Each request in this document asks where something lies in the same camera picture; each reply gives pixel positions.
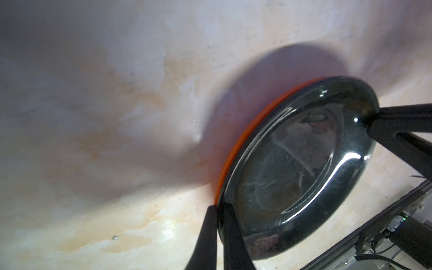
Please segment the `white marbled surface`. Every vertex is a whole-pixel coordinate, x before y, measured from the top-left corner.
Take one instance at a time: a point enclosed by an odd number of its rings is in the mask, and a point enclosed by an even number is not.
[[[229,150],[274,97],[348,74],[381,106],[432,102],[431,12],[422,0],[3,1],[0,269],[183,269]],[[377,145],[332,218],[257,269],[300,269],[414,174]]]

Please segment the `wire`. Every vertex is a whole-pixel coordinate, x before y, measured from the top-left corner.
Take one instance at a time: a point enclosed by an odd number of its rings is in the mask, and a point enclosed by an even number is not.
[[[374,255],[379,255],[379,254],[383,254],[384,252],[386,252],[386,251],[389,251],[392,247],[394,247],[395,246],[395,244],[393,244],[393,245],[391,245],[390,247],[388,247],[388,248],[386,248],[386,249],[384,249],[383,251],[380,251],[380,252],[378,252],[378,253],[376,253],[375,252],[375,254]]]
[[[397,267],[403,269],[403,270],[411,270],[408,267],[403,266],[402,264],[398,264],[397,262],[390,260],[387,257],[384,256],[380,256],[380,255],[371,255],[371,254],[365,254],[365,255],[358,255],[354,257],[356,259],[356,261],[360,261],[360,260],[384,260],[386,262],[389,262],[391,264],[396,265]]]
[[[378,240],[376,240],[376,238],[374,236],[374,240],[371,242],[371,248],[372,248],[373,254],[377,253],[377,251],[375,250],[377,245],[378,245]]]
[[[402,249],[401,250],[399,250],[398,252],[396,252],[396,254],[395,255],[393,255],[393,257],[391,257],[391,259],[394,259],[395,257],[396,257],[396,255],[398,255],[400,252],[402,251]]]

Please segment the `orange rubber rim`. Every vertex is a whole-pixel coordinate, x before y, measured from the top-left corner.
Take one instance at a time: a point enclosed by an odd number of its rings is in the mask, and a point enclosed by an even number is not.
[[[259,123],[276,107],[278,106],[282,101],[284,101],[286,98],[288,98],[290,95],[294,94],[298,90],[315,83],[319,80],[324,79],[317,78],[312,79],[310,81],[307,81],[305,83],[302,83],[296,87],[291,88],[278,98],[274,99],[269,105],[267,105],[264,110],[262,110],[253,120],[252,122],[246,127],[246,129],[243,131],[243,133],[240,135],[240,137],[237,139],[237,141],[234,144],[234,147],[231,149],[231,152],[229,152],[228,158],[225,161],[225,164],[222,167],[222,171],[220,173],[218,183],[217,183],[217,193],[215,196],[215,205],[218,204],[219,201],[219,195],[222,190],[223,182],[225,180],[225,177],[228,173],[229,168],[231,167],[232,161],[237,156],[237,153],[239,152],[241,146],[244,144],[246,139],[249,137],[249,135],[252,133],[252,131],[259,125]]]

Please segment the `glossy black plastic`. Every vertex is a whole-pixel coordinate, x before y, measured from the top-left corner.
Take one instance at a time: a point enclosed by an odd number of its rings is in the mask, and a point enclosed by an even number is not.
[[[389,239],[426,269],[432,267],[432,229],[408,217]]]
[[[233,205],[252,259],[296,245],[345,200],[375,145],[359,119],[378,108],[363,81],[326,78],[286,98],[253,130],[219,198]],[[224,241],[223,207],[218,219]]]

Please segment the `black bracket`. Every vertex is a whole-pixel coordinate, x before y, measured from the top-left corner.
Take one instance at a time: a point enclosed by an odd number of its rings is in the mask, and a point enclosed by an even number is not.
[[[432,143],[412,133],[432,133],[432,104],[381,108],[365,123],[372,139],[432,179]]]
[[[222,206],[223,246],[225,270],[255,270],[251,257],[246,250],[243,236],[238,226],[234,207],[230,203]],[[217,255],[217,206],[207,208],[204,222],[198,236],[197,245],[185,270],[216,270]]]

